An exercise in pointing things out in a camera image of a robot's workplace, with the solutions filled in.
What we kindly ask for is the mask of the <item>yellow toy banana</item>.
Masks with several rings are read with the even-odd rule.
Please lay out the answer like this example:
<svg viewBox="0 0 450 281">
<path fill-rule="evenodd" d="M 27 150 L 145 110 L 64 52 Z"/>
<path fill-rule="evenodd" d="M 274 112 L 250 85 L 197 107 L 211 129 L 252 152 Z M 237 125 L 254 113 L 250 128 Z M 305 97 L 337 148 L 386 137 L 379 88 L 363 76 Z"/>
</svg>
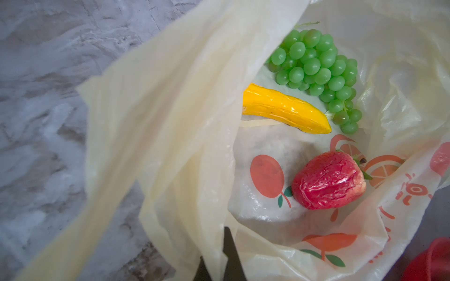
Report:
<svg viewBox="0 0 450 281">
<path fill-rule="evenodd" d="M 255 84 L 243 93 L 242 114 L 273 119 L 310 134 L 332 132 L 326 115 L 310 103 Z"/>
</svg>

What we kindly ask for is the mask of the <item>red flower-shaped plate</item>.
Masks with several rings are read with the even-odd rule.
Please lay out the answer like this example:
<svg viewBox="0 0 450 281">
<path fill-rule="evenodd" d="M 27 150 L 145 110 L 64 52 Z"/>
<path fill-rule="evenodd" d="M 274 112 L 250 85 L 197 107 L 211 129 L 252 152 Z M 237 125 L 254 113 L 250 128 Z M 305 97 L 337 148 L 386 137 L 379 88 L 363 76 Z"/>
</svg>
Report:
<svg viewBox="0 0 450 281">
<path fill-rule="evenodd" d="M 450 239 L 437 238 L 403 273 L 402 281 L 450 281 Z"/>
</svg>

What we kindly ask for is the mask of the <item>yellow plastic fruit-print bag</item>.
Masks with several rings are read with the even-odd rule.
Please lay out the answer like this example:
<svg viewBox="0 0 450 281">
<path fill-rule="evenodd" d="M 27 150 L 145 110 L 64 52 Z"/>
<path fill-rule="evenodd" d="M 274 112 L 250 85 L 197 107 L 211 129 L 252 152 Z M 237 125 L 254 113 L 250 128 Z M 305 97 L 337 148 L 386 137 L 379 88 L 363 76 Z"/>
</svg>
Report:
<svg viewBox="0 0 450 281">
<path fill-rule="evenodd" d="M 356 141 L 402 165 L 337 222 L 310 215 L 281 230 L 295 239 L 282 245 L 228 208 L 237 148 L 259 140 L 237 135 L 241 99 L 295 24 L 314 16 L 359 61 L 366 118 Z M 450 183 L 448 1 L 202 1 L 77 90 L 89 108 L 87 203 L 20 281 L 75 281 L 135 182 L 141 223 L 177 281 L 200 261 L 213 280 L 224 276 L 225 227 L 250 281 L 380 281 Z M 407 173 L 430 192 L 410 207 L 396 200 Z"/>
</svg>

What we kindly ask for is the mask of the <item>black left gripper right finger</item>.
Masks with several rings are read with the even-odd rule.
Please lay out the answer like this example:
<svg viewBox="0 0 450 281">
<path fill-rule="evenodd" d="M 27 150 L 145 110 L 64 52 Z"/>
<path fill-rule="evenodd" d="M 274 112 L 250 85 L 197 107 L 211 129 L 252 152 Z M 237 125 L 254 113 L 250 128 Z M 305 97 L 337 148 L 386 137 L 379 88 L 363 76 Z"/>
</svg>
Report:
<svg viewBox="0 0 450 281">
<path fill-rule="evenodd" d="M 225 227 L 223 253 L 228 257 L 225 268 L 224 281 L 247 281 L 239 254 L 234 243 L 232 232 L 229 227 Z"/>
</svg>

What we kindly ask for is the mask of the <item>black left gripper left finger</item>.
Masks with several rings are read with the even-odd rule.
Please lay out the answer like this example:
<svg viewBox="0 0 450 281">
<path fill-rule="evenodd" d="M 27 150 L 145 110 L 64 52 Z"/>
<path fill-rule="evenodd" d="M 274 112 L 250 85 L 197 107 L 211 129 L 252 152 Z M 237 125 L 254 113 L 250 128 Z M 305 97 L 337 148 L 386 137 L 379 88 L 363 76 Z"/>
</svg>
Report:
<svg viewBox="0 0 450 281">
<path fill-rule="evenodd" d="M 193 281 L 212 281 L 202 257 Z"/>
</svg>

